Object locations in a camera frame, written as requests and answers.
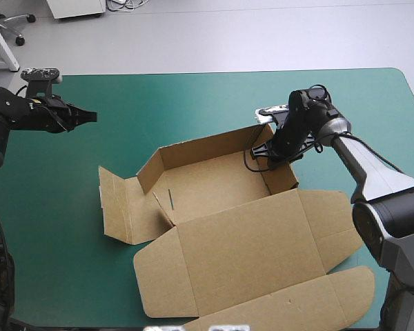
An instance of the green table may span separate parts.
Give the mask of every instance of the green table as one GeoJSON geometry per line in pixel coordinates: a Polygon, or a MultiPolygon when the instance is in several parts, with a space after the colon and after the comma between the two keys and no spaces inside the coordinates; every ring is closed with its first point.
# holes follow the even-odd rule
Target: green table
{"type": "MultiPolygon", "coordinates": [[[[69,134],[13,132],[0,169],[0,215],[17,264],[15,317],[35,325],[143,326],[132,268],[144,245],[103,235],[98,165],[134,176],[162,145],[254,124],[255,108],[327,86],[353,132],[414,176],[414,97],[395,69],[64,77],[55,92],[98,112],[69,134]]],[[[293,164],[303,189],[355,187],[331,149],[293,164]]],[[[338,267],[368,265],[377,293],[355,326],[375,327],[387,274],[365,248],[338,267]]]]}

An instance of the wire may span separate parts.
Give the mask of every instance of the wire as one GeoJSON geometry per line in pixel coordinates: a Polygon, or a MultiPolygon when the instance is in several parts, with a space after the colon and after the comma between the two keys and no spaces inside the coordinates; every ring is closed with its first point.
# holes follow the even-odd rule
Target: wire
{"type": "Polygon", "coordinates": [[[372,147],[370,147],[365,141],[361,140],[360,138],[357,138],[356,136],[353,136],[352,134],[349,134],[347,132],[335,132],[335,133],[330,133],[330,134],[326,134],[325,136],[320,137],[319,139],[316,139],[314,143],[310,144],[308,147],[304,148],[303,150],[300,150],[298,153],[287,157],[286,159],[279,161],[277,163],[274,163],[273,165],[268,166],[265,169],[252,169],[250,168],[250,166],[247,163],[247,157],[246,157],[246,150],[250,149],[251,146],[253,146],[256,142],[256,139],[253,141],[253,143],[251,144],[251,146],[249,146],[248,148],[244,149],[243,151],[243,155],[244,155],[244,165],[246,166],[246,168],[248,170],[250,170],[251,172],[266,172],[266,171],[271,171],[276,169],[279,165],[281,165],[284,162],[290,162],[294,159],[296,159],[297,157],[300,157],[301,155],[303,155],[305,152],[309,151],[311,148],[315,148],[316,151],[318,153],[322,152],[319,151],[316,146],[321,145],[321,141],[322,139],[325,139],[327,137],[331,137],[333,136],[332,140],[331,140],[331,145],[333,145],[334,139],[338,138],[338,137],[344,137],[344,138],[348,138],[348,139],[352,139],[355,140],[359,143],[361,143],[367,150],[369,150],[371,153],[373,153],[377,158],[379,158],[382,162],[386,163],[388,166],[392,167],[395,171],[400,172],[401,174],[404,174],[404,172],[398,168],[394,163],[390,162],[389,160],[385,159],[382,155],[380,155],[379,153],[377,153],[374,149],[372,149],[372,147]]]}
{"type": "Polygon", "coordinates": [[[115,0],[106,0],[106,7],[110,12],[133,12],[135,9],[144,6],[149,0],[140,0],[139,3],[135,3],[135,0],[125,0],[120,6],[116,6],[115,0]]]}
{"type": "Polygon", "coordinates": [[[400,170],[400,168],[398,168],[394,163],[391,163],[391,161],[385,159],[382,155],[380,155],[379,153],[377,153],[374,149],[372,149],[372,147],[370,147],[365,141],[361,140],[360,138],[357,138],[356,136],[353,136],[351,134],[348,133],[338,133],[337,134],[338,137],[344,137],[344,138],[349,138],[352,140],[356,140],[357,142],[361,143],[363,146],[365,146],[365,148],[367,150],[369,150],[370,152],[372,152],[376,157],[378,157],[382,162],[386,163],[387,165],[389,165],[390,167],[394,168],[395,171],[400,172],[401,174],[404,174],[404,172],[402,170],[400,170]]]}
{"type": "Polygon", "coordinates": [[[28,87],[27,85],[21,86],[21,87],[19,88],[19,90],[15,92],[15,95],[19,95],[19,94],[20,94],[20,92],[21,92],[21,91],[23,91],[23,90],[24,90],[25,88],[27,88],[27,87],[28,87]]]}
{"type": "Polygon", "coordinates": [[[308,95],[308,97],[309,97],[310,99],[317,100],[317,101],[324,101],[324,100],[326,100],[326,98],[328,97],[328,99],[329,99],[329,100],[330,100],[330,102],[331,102],[331,95],[330,95],[330,92],[326,89],[326,87],[325,87],[325,86],[323,86],[322,84],[315,84],[315,85],[313,85],[313,86],[310,86],[308,89],[309,89],[309,90],[311,90],[312,88],[315,88],[315,87],[318,87],[318,88],[323,89],[323,90],[324,90],[324,96],[323,96],[322,98],[313,98],[312,96],[310,96],[310,93],[309,93],[309,92],[307,92],[307,95],[308,95]]]}
{"type": "MultiPolygon", "coordinates": [[[[1,222],[0,222],[0,239],[1,239],[1,244],[3,245],[3,250],[5,251],[6,274],[8,276],[8,287],[9,287],[12,284],[12,268],[11,268],[11,262],[9,260],[8,245],[6,244],[5,232],[3,231],[1,222]]],[[[8,321],[9,321],[9,317],[11,313],[11,301],[12,301],[12,295],[11,295],[11,292],[8,291],[8,302],[6,303],[6,311],[3,316],[3,321],[2,321],[3,331],[6,331],[6,328],[8,325],[8,321]]]]}

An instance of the white floor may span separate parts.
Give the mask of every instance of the white floor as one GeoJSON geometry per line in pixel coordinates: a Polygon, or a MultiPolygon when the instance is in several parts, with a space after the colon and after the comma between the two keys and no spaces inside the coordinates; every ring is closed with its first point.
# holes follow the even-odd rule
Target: white floor
{"type": "MultiPolygon", "coordinates": [[[[57,21],[44,0],[0,0],[26,44],[21,67],[63,74],[400,69],[414,93],[414,1],[150,0],[132,14],[57,21]]],[[[12,89],[19,75],[0,72],[12,89]]]]}

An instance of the black robotic arm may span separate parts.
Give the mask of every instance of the black robotic arm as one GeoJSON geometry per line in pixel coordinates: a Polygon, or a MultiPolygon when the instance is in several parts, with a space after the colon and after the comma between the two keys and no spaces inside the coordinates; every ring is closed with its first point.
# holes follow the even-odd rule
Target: black robotic arm
{"type": "MultiPolygon", "coordinates": [[[[28,82],[26,97],[0,88],[0,167],[3,165],[11,130],[50,133],[71,131],[87,122],[96,122],[97,113],[87,112],[52,93],[52,84],[61,80],[58,69],[27,69],[21,78],[28,82]]],[[[8,253],[0,224],[0,331],[37,330],[10,318],[14,307],[14,263],[8,253]]]]}
{"type": "Polygon", "coordinates": [[[258,109],[256,117],[277,125],[270,141],[251,150],[253,158],[268,158],[265,170],[300,159],[312,147],[335,149],[357,183],[351,197],[355,227],[391,273],[379,328],[414,331],[414,178],[351,134],[324,86],[293,91],[288,105],[258,109]]]}

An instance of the unfolded cardboard box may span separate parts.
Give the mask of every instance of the unfolded cardboard box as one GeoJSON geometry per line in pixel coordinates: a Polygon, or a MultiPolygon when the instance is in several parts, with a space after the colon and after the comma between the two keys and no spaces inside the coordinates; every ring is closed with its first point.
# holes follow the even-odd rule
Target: unfolded cardboard box
{"type": "Polygon", "coordinates": [[[374,294],[368,268],[326,274],[362,244],[348,199],[298,190],[289,165],[248,171],[255,132],[257,143],[273,135],[251,127],[160,148],[130,179],[100,168],[105,234],[157,238],[134,257],[150,317],[198,317],[185,325],[196,331],[347,328],[374,294]]]}
{"type": "MultiPolygon", "coordinates": [[[[137,173],[122,179],[100,167],[104,234],[130,244],[153,240],[174,225],[297,186],[290,166],[251,172],[242,151],[273,136],[252,126],[159,148],[137,173]]],[[[254,169],[266,168],[248,156],[254,169]]]]}
{"type": "Polygon", "coordinates": [[[365,267],[326,273],[361,246],[345,194],[290,190],[176,225],[134,257],[150,317],[187,330],[340,330],[374,294],[365,267]]]}

